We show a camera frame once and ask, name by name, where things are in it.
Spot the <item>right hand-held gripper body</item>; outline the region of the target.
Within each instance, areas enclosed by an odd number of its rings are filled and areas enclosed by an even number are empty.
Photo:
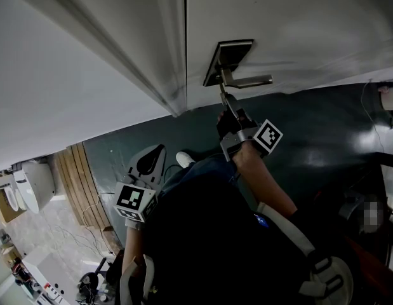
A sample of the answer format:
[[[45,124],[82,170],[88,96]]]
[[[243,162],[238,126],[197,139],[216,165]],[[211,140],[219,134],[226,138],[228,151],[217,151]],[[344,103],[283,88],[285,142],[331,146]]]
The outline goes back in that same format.
[[[226,161],[241,150],[244,142],[251,142],[253,147],[261,154],[267,156],[276,148],[283,137],[283,133],[268,119],[262,124],[250,119],[244,109],[233,113],[227,108],[216,128],[220,137],[220,147]]]

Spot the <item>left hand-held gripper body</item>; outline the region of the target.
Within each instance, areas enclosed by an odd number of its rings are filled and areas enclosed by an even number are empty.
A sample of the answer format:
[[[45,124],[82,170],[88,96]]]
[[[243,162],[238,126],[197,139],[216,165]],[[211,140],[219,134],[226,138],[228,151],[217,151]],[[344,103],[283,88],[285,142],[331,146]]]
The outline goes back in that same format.
[[[157,207],[161,188],[161,174],[129,173],[116,184],[114,208],[121,217],[144,223]]]

